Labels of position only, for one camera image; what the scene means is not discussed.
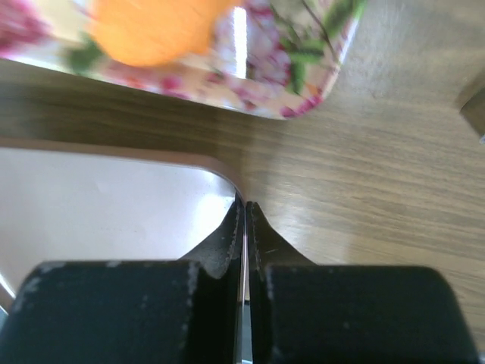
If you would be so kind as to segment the metal serving tongs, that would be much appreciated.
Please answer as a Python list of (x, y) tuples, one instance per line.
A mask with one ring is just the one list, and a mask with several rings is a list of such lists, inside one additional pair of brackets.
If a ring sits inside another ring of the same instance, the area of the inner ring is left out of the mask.
[(460, 115), (484, 144), (484, 80), (475, 80), (466, 86), (460, 95)]

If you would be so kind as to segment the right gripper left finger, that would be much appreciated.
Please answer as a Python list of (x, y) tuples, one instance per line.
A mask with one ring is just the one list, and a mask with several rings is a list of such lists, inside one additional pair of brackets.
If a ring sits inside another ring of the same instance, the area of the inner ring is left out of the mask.
[(176, 260), (57, 261), (24, 279), (3, 363), (235, 363), (243, 204)]

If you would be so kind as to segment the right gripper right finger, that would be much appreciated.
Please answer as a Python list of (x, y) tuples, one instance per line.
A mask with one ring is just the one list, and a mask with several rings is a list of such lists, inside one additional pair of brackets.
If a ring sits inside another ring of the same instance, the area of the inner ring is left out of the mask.
[(319, 265), (246, 206), (256, 363), (477, 363), (448, 281), (416, 265)]

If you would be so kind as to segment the orange fish cookie bottom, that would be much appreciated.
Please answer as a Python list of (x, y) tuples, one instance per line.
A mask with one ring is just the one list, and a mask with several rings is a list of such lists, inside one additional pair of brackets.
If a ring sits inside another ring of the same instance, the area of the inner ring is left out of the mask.
[(240, 1), (94, 1), (92, 40), (110, 58), (154, 67), (211, 48), (216, 23)]

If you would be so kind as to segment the floral rectangular tray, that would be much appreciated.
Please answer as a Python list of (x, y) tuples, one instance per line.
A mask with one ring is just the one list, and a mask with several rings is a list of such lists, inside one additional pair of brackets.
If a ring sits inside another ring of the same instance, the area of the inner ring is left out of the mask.
[(241, 1), (208, 50), (157, 67), (115, 61), (95, 43), (91, 1), (3, 1), (1, 57), (265, 118), (295, 118), (328, 96), (363, 1)]

